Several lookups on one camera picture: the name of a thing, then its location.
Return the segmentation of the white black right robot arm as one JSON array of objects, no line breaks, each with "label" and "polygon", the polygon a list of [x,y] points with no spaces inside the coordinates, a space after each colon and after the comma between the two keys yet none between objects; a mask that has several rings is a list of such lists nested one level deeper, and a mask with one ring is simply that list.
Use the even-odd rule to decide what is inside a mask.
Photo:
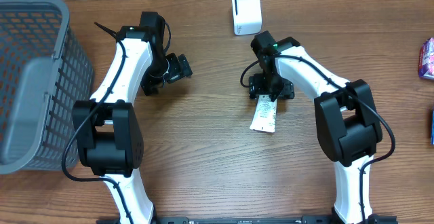
[{"label": "white black right robot arm", "polygon": [[379,223],[369,201],[370,166],[385,121],[376,111],[369,85],[349,81],[321,66],[292,37],[276,41],[265,31],[251,49],[262,72],[249,78],[250,98],[258,101],[251,128],[273,132],[277,100],[293,99],[300,88],[313,100],[318,143],[334,164],[334,223]]}]

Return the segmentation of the yellow wet wipes packet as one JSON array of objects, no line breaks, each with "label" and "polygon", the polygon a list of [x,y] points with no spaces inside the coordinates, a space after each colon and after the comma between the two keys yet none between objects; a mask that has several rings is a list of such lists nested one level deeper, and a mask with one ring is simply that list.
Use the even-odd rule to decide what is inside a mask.
[{"label": "yellow wet wipes packet", "polygon": [[434,145],[434,110],[431,111],[431,145]]}]

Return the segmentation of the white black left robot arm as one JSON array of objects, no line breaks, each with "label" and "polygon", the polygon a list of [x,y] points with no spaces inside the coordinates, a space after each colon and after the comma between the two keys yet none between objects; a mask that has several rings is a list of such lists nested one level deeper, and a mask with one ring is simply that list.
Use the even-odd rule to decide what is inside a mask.
[{"label": "white black left robot arm", "polygon": [[81,164],[93,173],[88,180],[110,189],[120,214],[116,223],[158,223],[140,176],[144,139],[134,101],[139,90],[150,96],[193,72],[185,55],[168,52],[170,40],[164,35],[170,26],[157,12],[142,12],[137,26],[101,29],[115,39],[115,57],[99,88],[73,105],[75,132],[62,154],[62,171],[72,181],[86,181],[66,167],[76,144]]}]

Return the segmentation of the white small packet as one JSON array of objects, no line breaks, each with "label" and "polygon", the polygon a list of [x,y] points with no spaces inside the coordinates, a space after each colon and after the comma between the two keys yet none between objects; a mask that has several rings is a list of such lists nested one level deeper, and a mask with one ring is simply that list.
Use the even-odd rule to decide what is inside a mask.
[{"label": "white small packet", "polygon": [[269,95],[260,95],[250,130],[274,133],[276,114],[277,101],[272,101]]}]

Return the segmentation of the red Carefree liner pack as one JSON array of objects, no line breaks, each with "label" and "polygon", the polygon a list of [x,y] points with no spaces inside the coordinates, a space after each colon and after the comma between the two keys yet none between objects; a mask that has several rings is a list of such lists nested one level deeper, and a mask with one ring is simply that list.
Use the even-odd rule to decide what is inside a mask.
[{"label": "red Carefree liner pack", "polygon": [[418,76],[433,80],[433,38],[427,39],[419,53]]}]

